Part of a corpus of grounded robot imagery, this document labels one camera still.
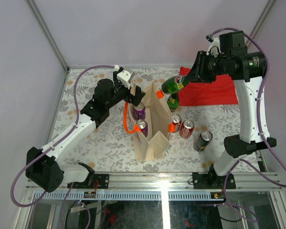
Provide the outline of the purple soda can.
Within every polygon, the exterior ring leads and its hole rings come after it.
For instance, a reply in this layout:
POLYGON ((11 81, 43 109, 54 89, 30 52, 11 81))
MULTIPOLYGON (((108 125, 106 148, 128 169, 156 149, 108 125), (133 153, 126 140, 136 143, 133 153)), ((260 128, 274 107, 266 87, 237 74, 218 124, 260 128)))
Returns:
POLYGON ((145 105, 143 103, 139 103, 133 108, 133 116, 136 121, 146 118, 145 105))
POLYGON ((139 119, 136 121, 136 125, 140 128, 145 137, 148 136, 148 124, 145 120, 139 119))

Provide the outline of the beige canvas bag orange handles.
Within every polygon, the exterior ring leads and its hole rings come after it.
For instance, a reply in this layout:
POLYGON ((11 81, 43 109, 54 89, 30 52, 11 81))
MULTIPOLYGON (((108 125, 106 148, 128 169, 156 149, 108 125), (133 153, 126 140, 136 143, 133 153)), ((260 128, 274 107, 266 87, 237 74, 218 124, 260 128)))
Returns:
POLYGON ((134 105, 126 103, 124 106, 123 125, 125 131, 133 136, 137 162, 165 158, 164 152, 170 144, 173 131, 172 114, 162 90, 152 82, 144 92, 141 102, 145 106, 147 136, 136 123, 134 105))

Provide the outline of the green glass bottle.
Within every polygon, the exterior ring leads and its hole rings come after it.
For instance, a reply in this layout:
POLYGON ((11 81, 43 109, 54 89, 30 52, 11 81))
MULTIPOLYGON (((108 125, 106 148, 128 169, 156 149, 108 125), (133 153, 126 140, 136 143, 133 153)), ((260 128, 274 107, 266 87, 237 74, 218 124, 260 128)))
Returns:
POLYGON ((176 111, 176 109, 179 107, 179 95, 178 93, 174 93, 169 95, 168 99, 167 99, 167 105, 170 108, 171 112, 176 111))
POLYGON ((190 81, 185 75, 178 75, 167 79, 161 86, 164 94, 174 94, 185 88, 190 81))

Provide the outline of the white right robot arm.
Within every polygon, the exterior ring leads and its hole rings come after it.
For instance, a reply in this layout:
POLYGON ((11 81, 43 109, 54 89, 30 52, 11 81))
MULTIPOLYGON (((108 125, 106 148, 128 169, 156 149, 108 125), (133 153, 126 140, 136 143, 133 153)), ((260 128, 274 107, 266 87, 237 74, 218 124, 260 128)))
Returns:
POLYGON ((260 47, 249 53, 245 44, 249 38, 234 28, 216 30, 207 35, 208 50, 199 51, 186 76, 192 83, 212 83, 217 76, 227 74, 234 82, 240 109, 240 133, 224 139, 225 151, 210 166, 208 184, 219 188, 234 164, 247 155, 269 146, 276 140, 270 137, 266 124, 264 87, 268 59, 260 47), (225 31, 219 38, 215 34, 225 31))

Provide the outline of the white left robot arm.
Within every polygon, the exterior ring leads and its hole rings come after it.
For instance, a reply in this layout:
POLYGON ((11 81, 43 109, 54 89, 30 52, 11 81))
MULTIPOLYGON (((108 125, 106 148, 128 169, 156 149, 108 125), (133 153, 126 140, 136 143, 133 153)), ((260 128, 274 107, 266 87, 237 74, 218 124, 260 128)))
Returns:
POLYGON ((96 130, 110 115, 110 109, 120 101, 138 105, 145 93, 136 86, 131 93, 133 71, 114 66, 113 79, 97 82, 92 99, 77 111, 75 122, 58 137, 37 149, 27 152, 26 177, 46 192, 55 191, 62 183, 90 188, 94 185, 94 170, 85 163, 63 166, 59 159, 68 154, 89 133, 96 130))

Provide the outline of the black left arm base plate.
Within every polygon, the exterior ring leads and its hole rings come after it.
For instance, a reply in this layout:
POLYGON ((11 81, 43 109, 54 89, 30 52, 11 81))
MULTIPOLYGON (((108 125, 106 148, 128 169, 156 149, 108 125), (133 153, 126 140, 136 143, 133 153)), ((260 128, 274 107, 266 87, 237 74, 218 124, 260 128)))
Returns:
POLYGON ((93 174, 83 182, 75 182, 72 188, 77 189, 108 189, 109 174, 93 174))

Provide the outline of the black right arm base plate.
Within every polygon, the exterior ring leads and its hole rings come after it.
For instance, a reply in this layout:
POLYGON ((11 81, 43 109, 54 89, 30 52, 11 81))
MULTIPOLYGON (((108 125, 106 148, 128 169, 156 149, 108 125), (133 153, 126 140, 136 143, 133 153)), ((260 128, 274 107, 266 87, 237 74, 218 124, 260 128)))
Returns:
MULTIPOLYGON (((193 172, 194 189, 223 189, 226 176, 211 176, 208 173, 193 172)), ((235 178, 230 174, 227 178, 226 189, 236 189, 235 178)))

